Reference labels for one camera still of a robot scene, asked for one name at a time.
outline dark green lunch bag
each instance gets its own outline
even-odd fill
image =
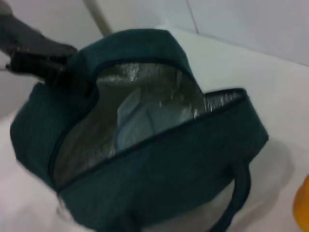
[[[11,139],[18,161],[74,220],[99,232],[138,232],[211,201],[234,180],[211,229],[225,231],[249,195],[249,163],[268,140],[246,91],[203,94],[165,30],[113,34],[66,67],[76,88],[81,80],[91,87],[80,94],[37,84]]]

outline white wall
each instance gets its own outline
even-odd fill
[[[195,31],[185,0],[95,0],[112,31],[161,25]]]
[[[309,1],[189,0],[201,34],[309,65]]]
[[[102,37],[81,0],[9,0],[16,17],[44,35],[82,48]],[[9,59],[0,52],[0,66]],[[0,72],[0,118],[16,111],[36,80]]]

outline teal bag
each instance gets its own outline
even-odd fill
[[[268,140],[246,91],[203,94],[165,30],[115,33],[76,53],[67,68],[91,91],[37,84],[11,139],[18,161],[74,220],[99,232],[138,232],[211,201],[234,180],[232,200],[211,229],[225,231],[249,195],[249,163]],[[186,120],[176,114],[183,109]],[[153,134],[156,120],[163,129]],[[163,126],[168,120],[173,126]]]

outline black handle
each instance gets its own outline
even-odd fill
[[[232,222],[234,215],[245,204],[251,188],[249,164],[238,160],[231,164],[234,175],[235,187],[232,200],[219,221],[210,229],[211,232],[225,232]]]

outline fabric bag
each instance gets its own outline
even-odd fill
[[[138,232],[211,201],[234,180],[211,229],[225,231],[249,195],[249,163],[268,140],[246,91],[203,94],[165,30],[115,33],[67,67],[91,91],[37,84],[11,139],[18,161],[74,220],[99,232]]]

